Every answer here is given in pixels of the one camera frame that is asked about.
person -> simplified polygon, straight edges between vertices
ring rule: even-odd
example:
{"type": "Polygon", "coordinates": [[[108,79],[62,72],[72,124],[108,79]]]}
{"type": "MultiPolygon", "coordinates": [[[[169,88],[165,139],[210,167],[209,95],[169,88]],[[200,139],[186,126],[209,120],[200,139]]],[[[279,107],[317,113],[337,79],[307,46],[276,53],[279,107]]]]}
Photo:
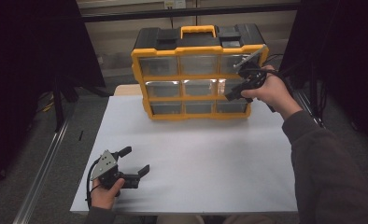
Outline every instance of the person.
{"type": "MultiPolygon", "coordinates": [[[[273,70],[274,67],[267,65],[263,69],[273,70]]],[[[242,91],[241,94],[267,103],[284,119],[282,129],[291,143],[295,197],[301,223],[368,224],[368,186],[357,165],[337,137],[320,128],[302,110],[283,81],[267,74],[262,87],[242,91]]],[[[109,210],[122,181],[119,180],[114,189],[93,191],[92,208],[87,220],[96,216],[113,218],[109,210]]]]}

wall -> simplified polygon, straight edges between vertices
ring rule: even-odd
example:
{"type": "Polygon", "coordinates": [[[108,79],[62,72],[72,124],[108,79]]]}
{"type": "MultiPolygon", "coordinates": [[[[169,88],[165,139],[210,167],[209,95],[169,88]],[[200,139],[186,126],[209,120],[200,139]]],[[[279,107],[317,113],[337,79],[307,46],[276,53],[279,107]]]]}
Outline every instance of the wall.
{"type": "MultiPolygon", "coordinates": [[[[158,0],[77,0],[82,15],[96,13],[122,13],[133,11],[145,11],[164,9],[163,1],[158,0]],[[130,3],[132,5],[114,5],[130,3]]],[[[187,0],[187,7],[234,7],[259,4],[278,4],[299,2],[299,0],[187,0]]],[[[296,11],[243,13],[231,15],[199,16],[173,18],[174,28],[184,25],[235,25],[238,23],[256,23],[268,43],[270,41],[288,39],[296,11]]],[[[86,23],[93,48],[96,54],[110,54],[116,52],[131,51],[138,31],[145,27],[171,28],[169,18],[135,20],[135,21],[103,21],[86,23]]]]}

gray sleeve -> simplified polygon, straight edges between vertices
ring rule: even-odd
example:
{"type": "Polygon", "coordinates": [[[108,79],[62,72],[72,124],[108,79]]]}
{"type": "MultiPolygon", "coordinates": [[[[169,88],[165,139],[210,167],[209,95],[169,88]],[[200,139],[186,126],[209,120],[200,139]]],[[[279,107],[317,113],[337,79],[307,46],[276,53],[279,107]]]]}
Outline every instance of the gray sleeve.
{"type": "Polygon", "coordinates": [[[289,117],[295,195],[302,223],[367,223],[368,187],[336,136],[305,111],[289,117]]]}
{"type": "Polygon", "coordinates": [[[112,224],[114,220],[115,214],[111,210],[91,207],[86,217],[85,224],[112,224]]]}

white table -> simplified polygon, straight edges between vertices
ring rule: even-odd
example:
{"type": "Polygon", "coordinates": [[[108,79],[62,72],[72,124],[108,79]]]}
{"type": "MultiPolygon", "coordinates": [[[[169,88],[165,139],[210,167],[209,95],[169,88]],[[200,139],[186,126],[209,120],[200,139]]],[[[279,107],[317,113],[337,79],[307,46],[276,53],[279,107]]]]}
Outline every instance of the white table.
{"type": "Polygon", "coordinates": [[[283,119],[252,103],[248,119],[150,120],[142,96],[113,96],[70,211],[87,214],[85,182],[104,150],[132,146],[118,160],[125,174],[150,165],[139,189],[122,189],[125,215],[246,214],[297,211],[290,143],[283,119]]]}

yellow and black organizer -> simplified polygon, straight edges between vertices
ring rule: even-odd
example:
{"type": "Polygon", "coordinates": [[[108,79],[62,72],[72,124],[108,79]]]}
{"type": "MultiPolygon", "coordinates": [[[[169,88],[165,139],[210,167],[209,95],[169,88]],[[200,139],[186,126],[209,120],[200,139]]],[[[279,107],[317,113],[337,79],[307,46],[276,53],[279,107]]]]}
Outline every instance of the yellow and black organizer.
{"type": "MultiPolygon", "coordinates": [[[[140,30],[132,51],[134,77],[150,119],[247,118],[246,100],[224,94],[242,83],[235,64],[265,44],[255,24],[140,30]]],[[[251,60],[262,66],[268,48],[251,60]]]]}

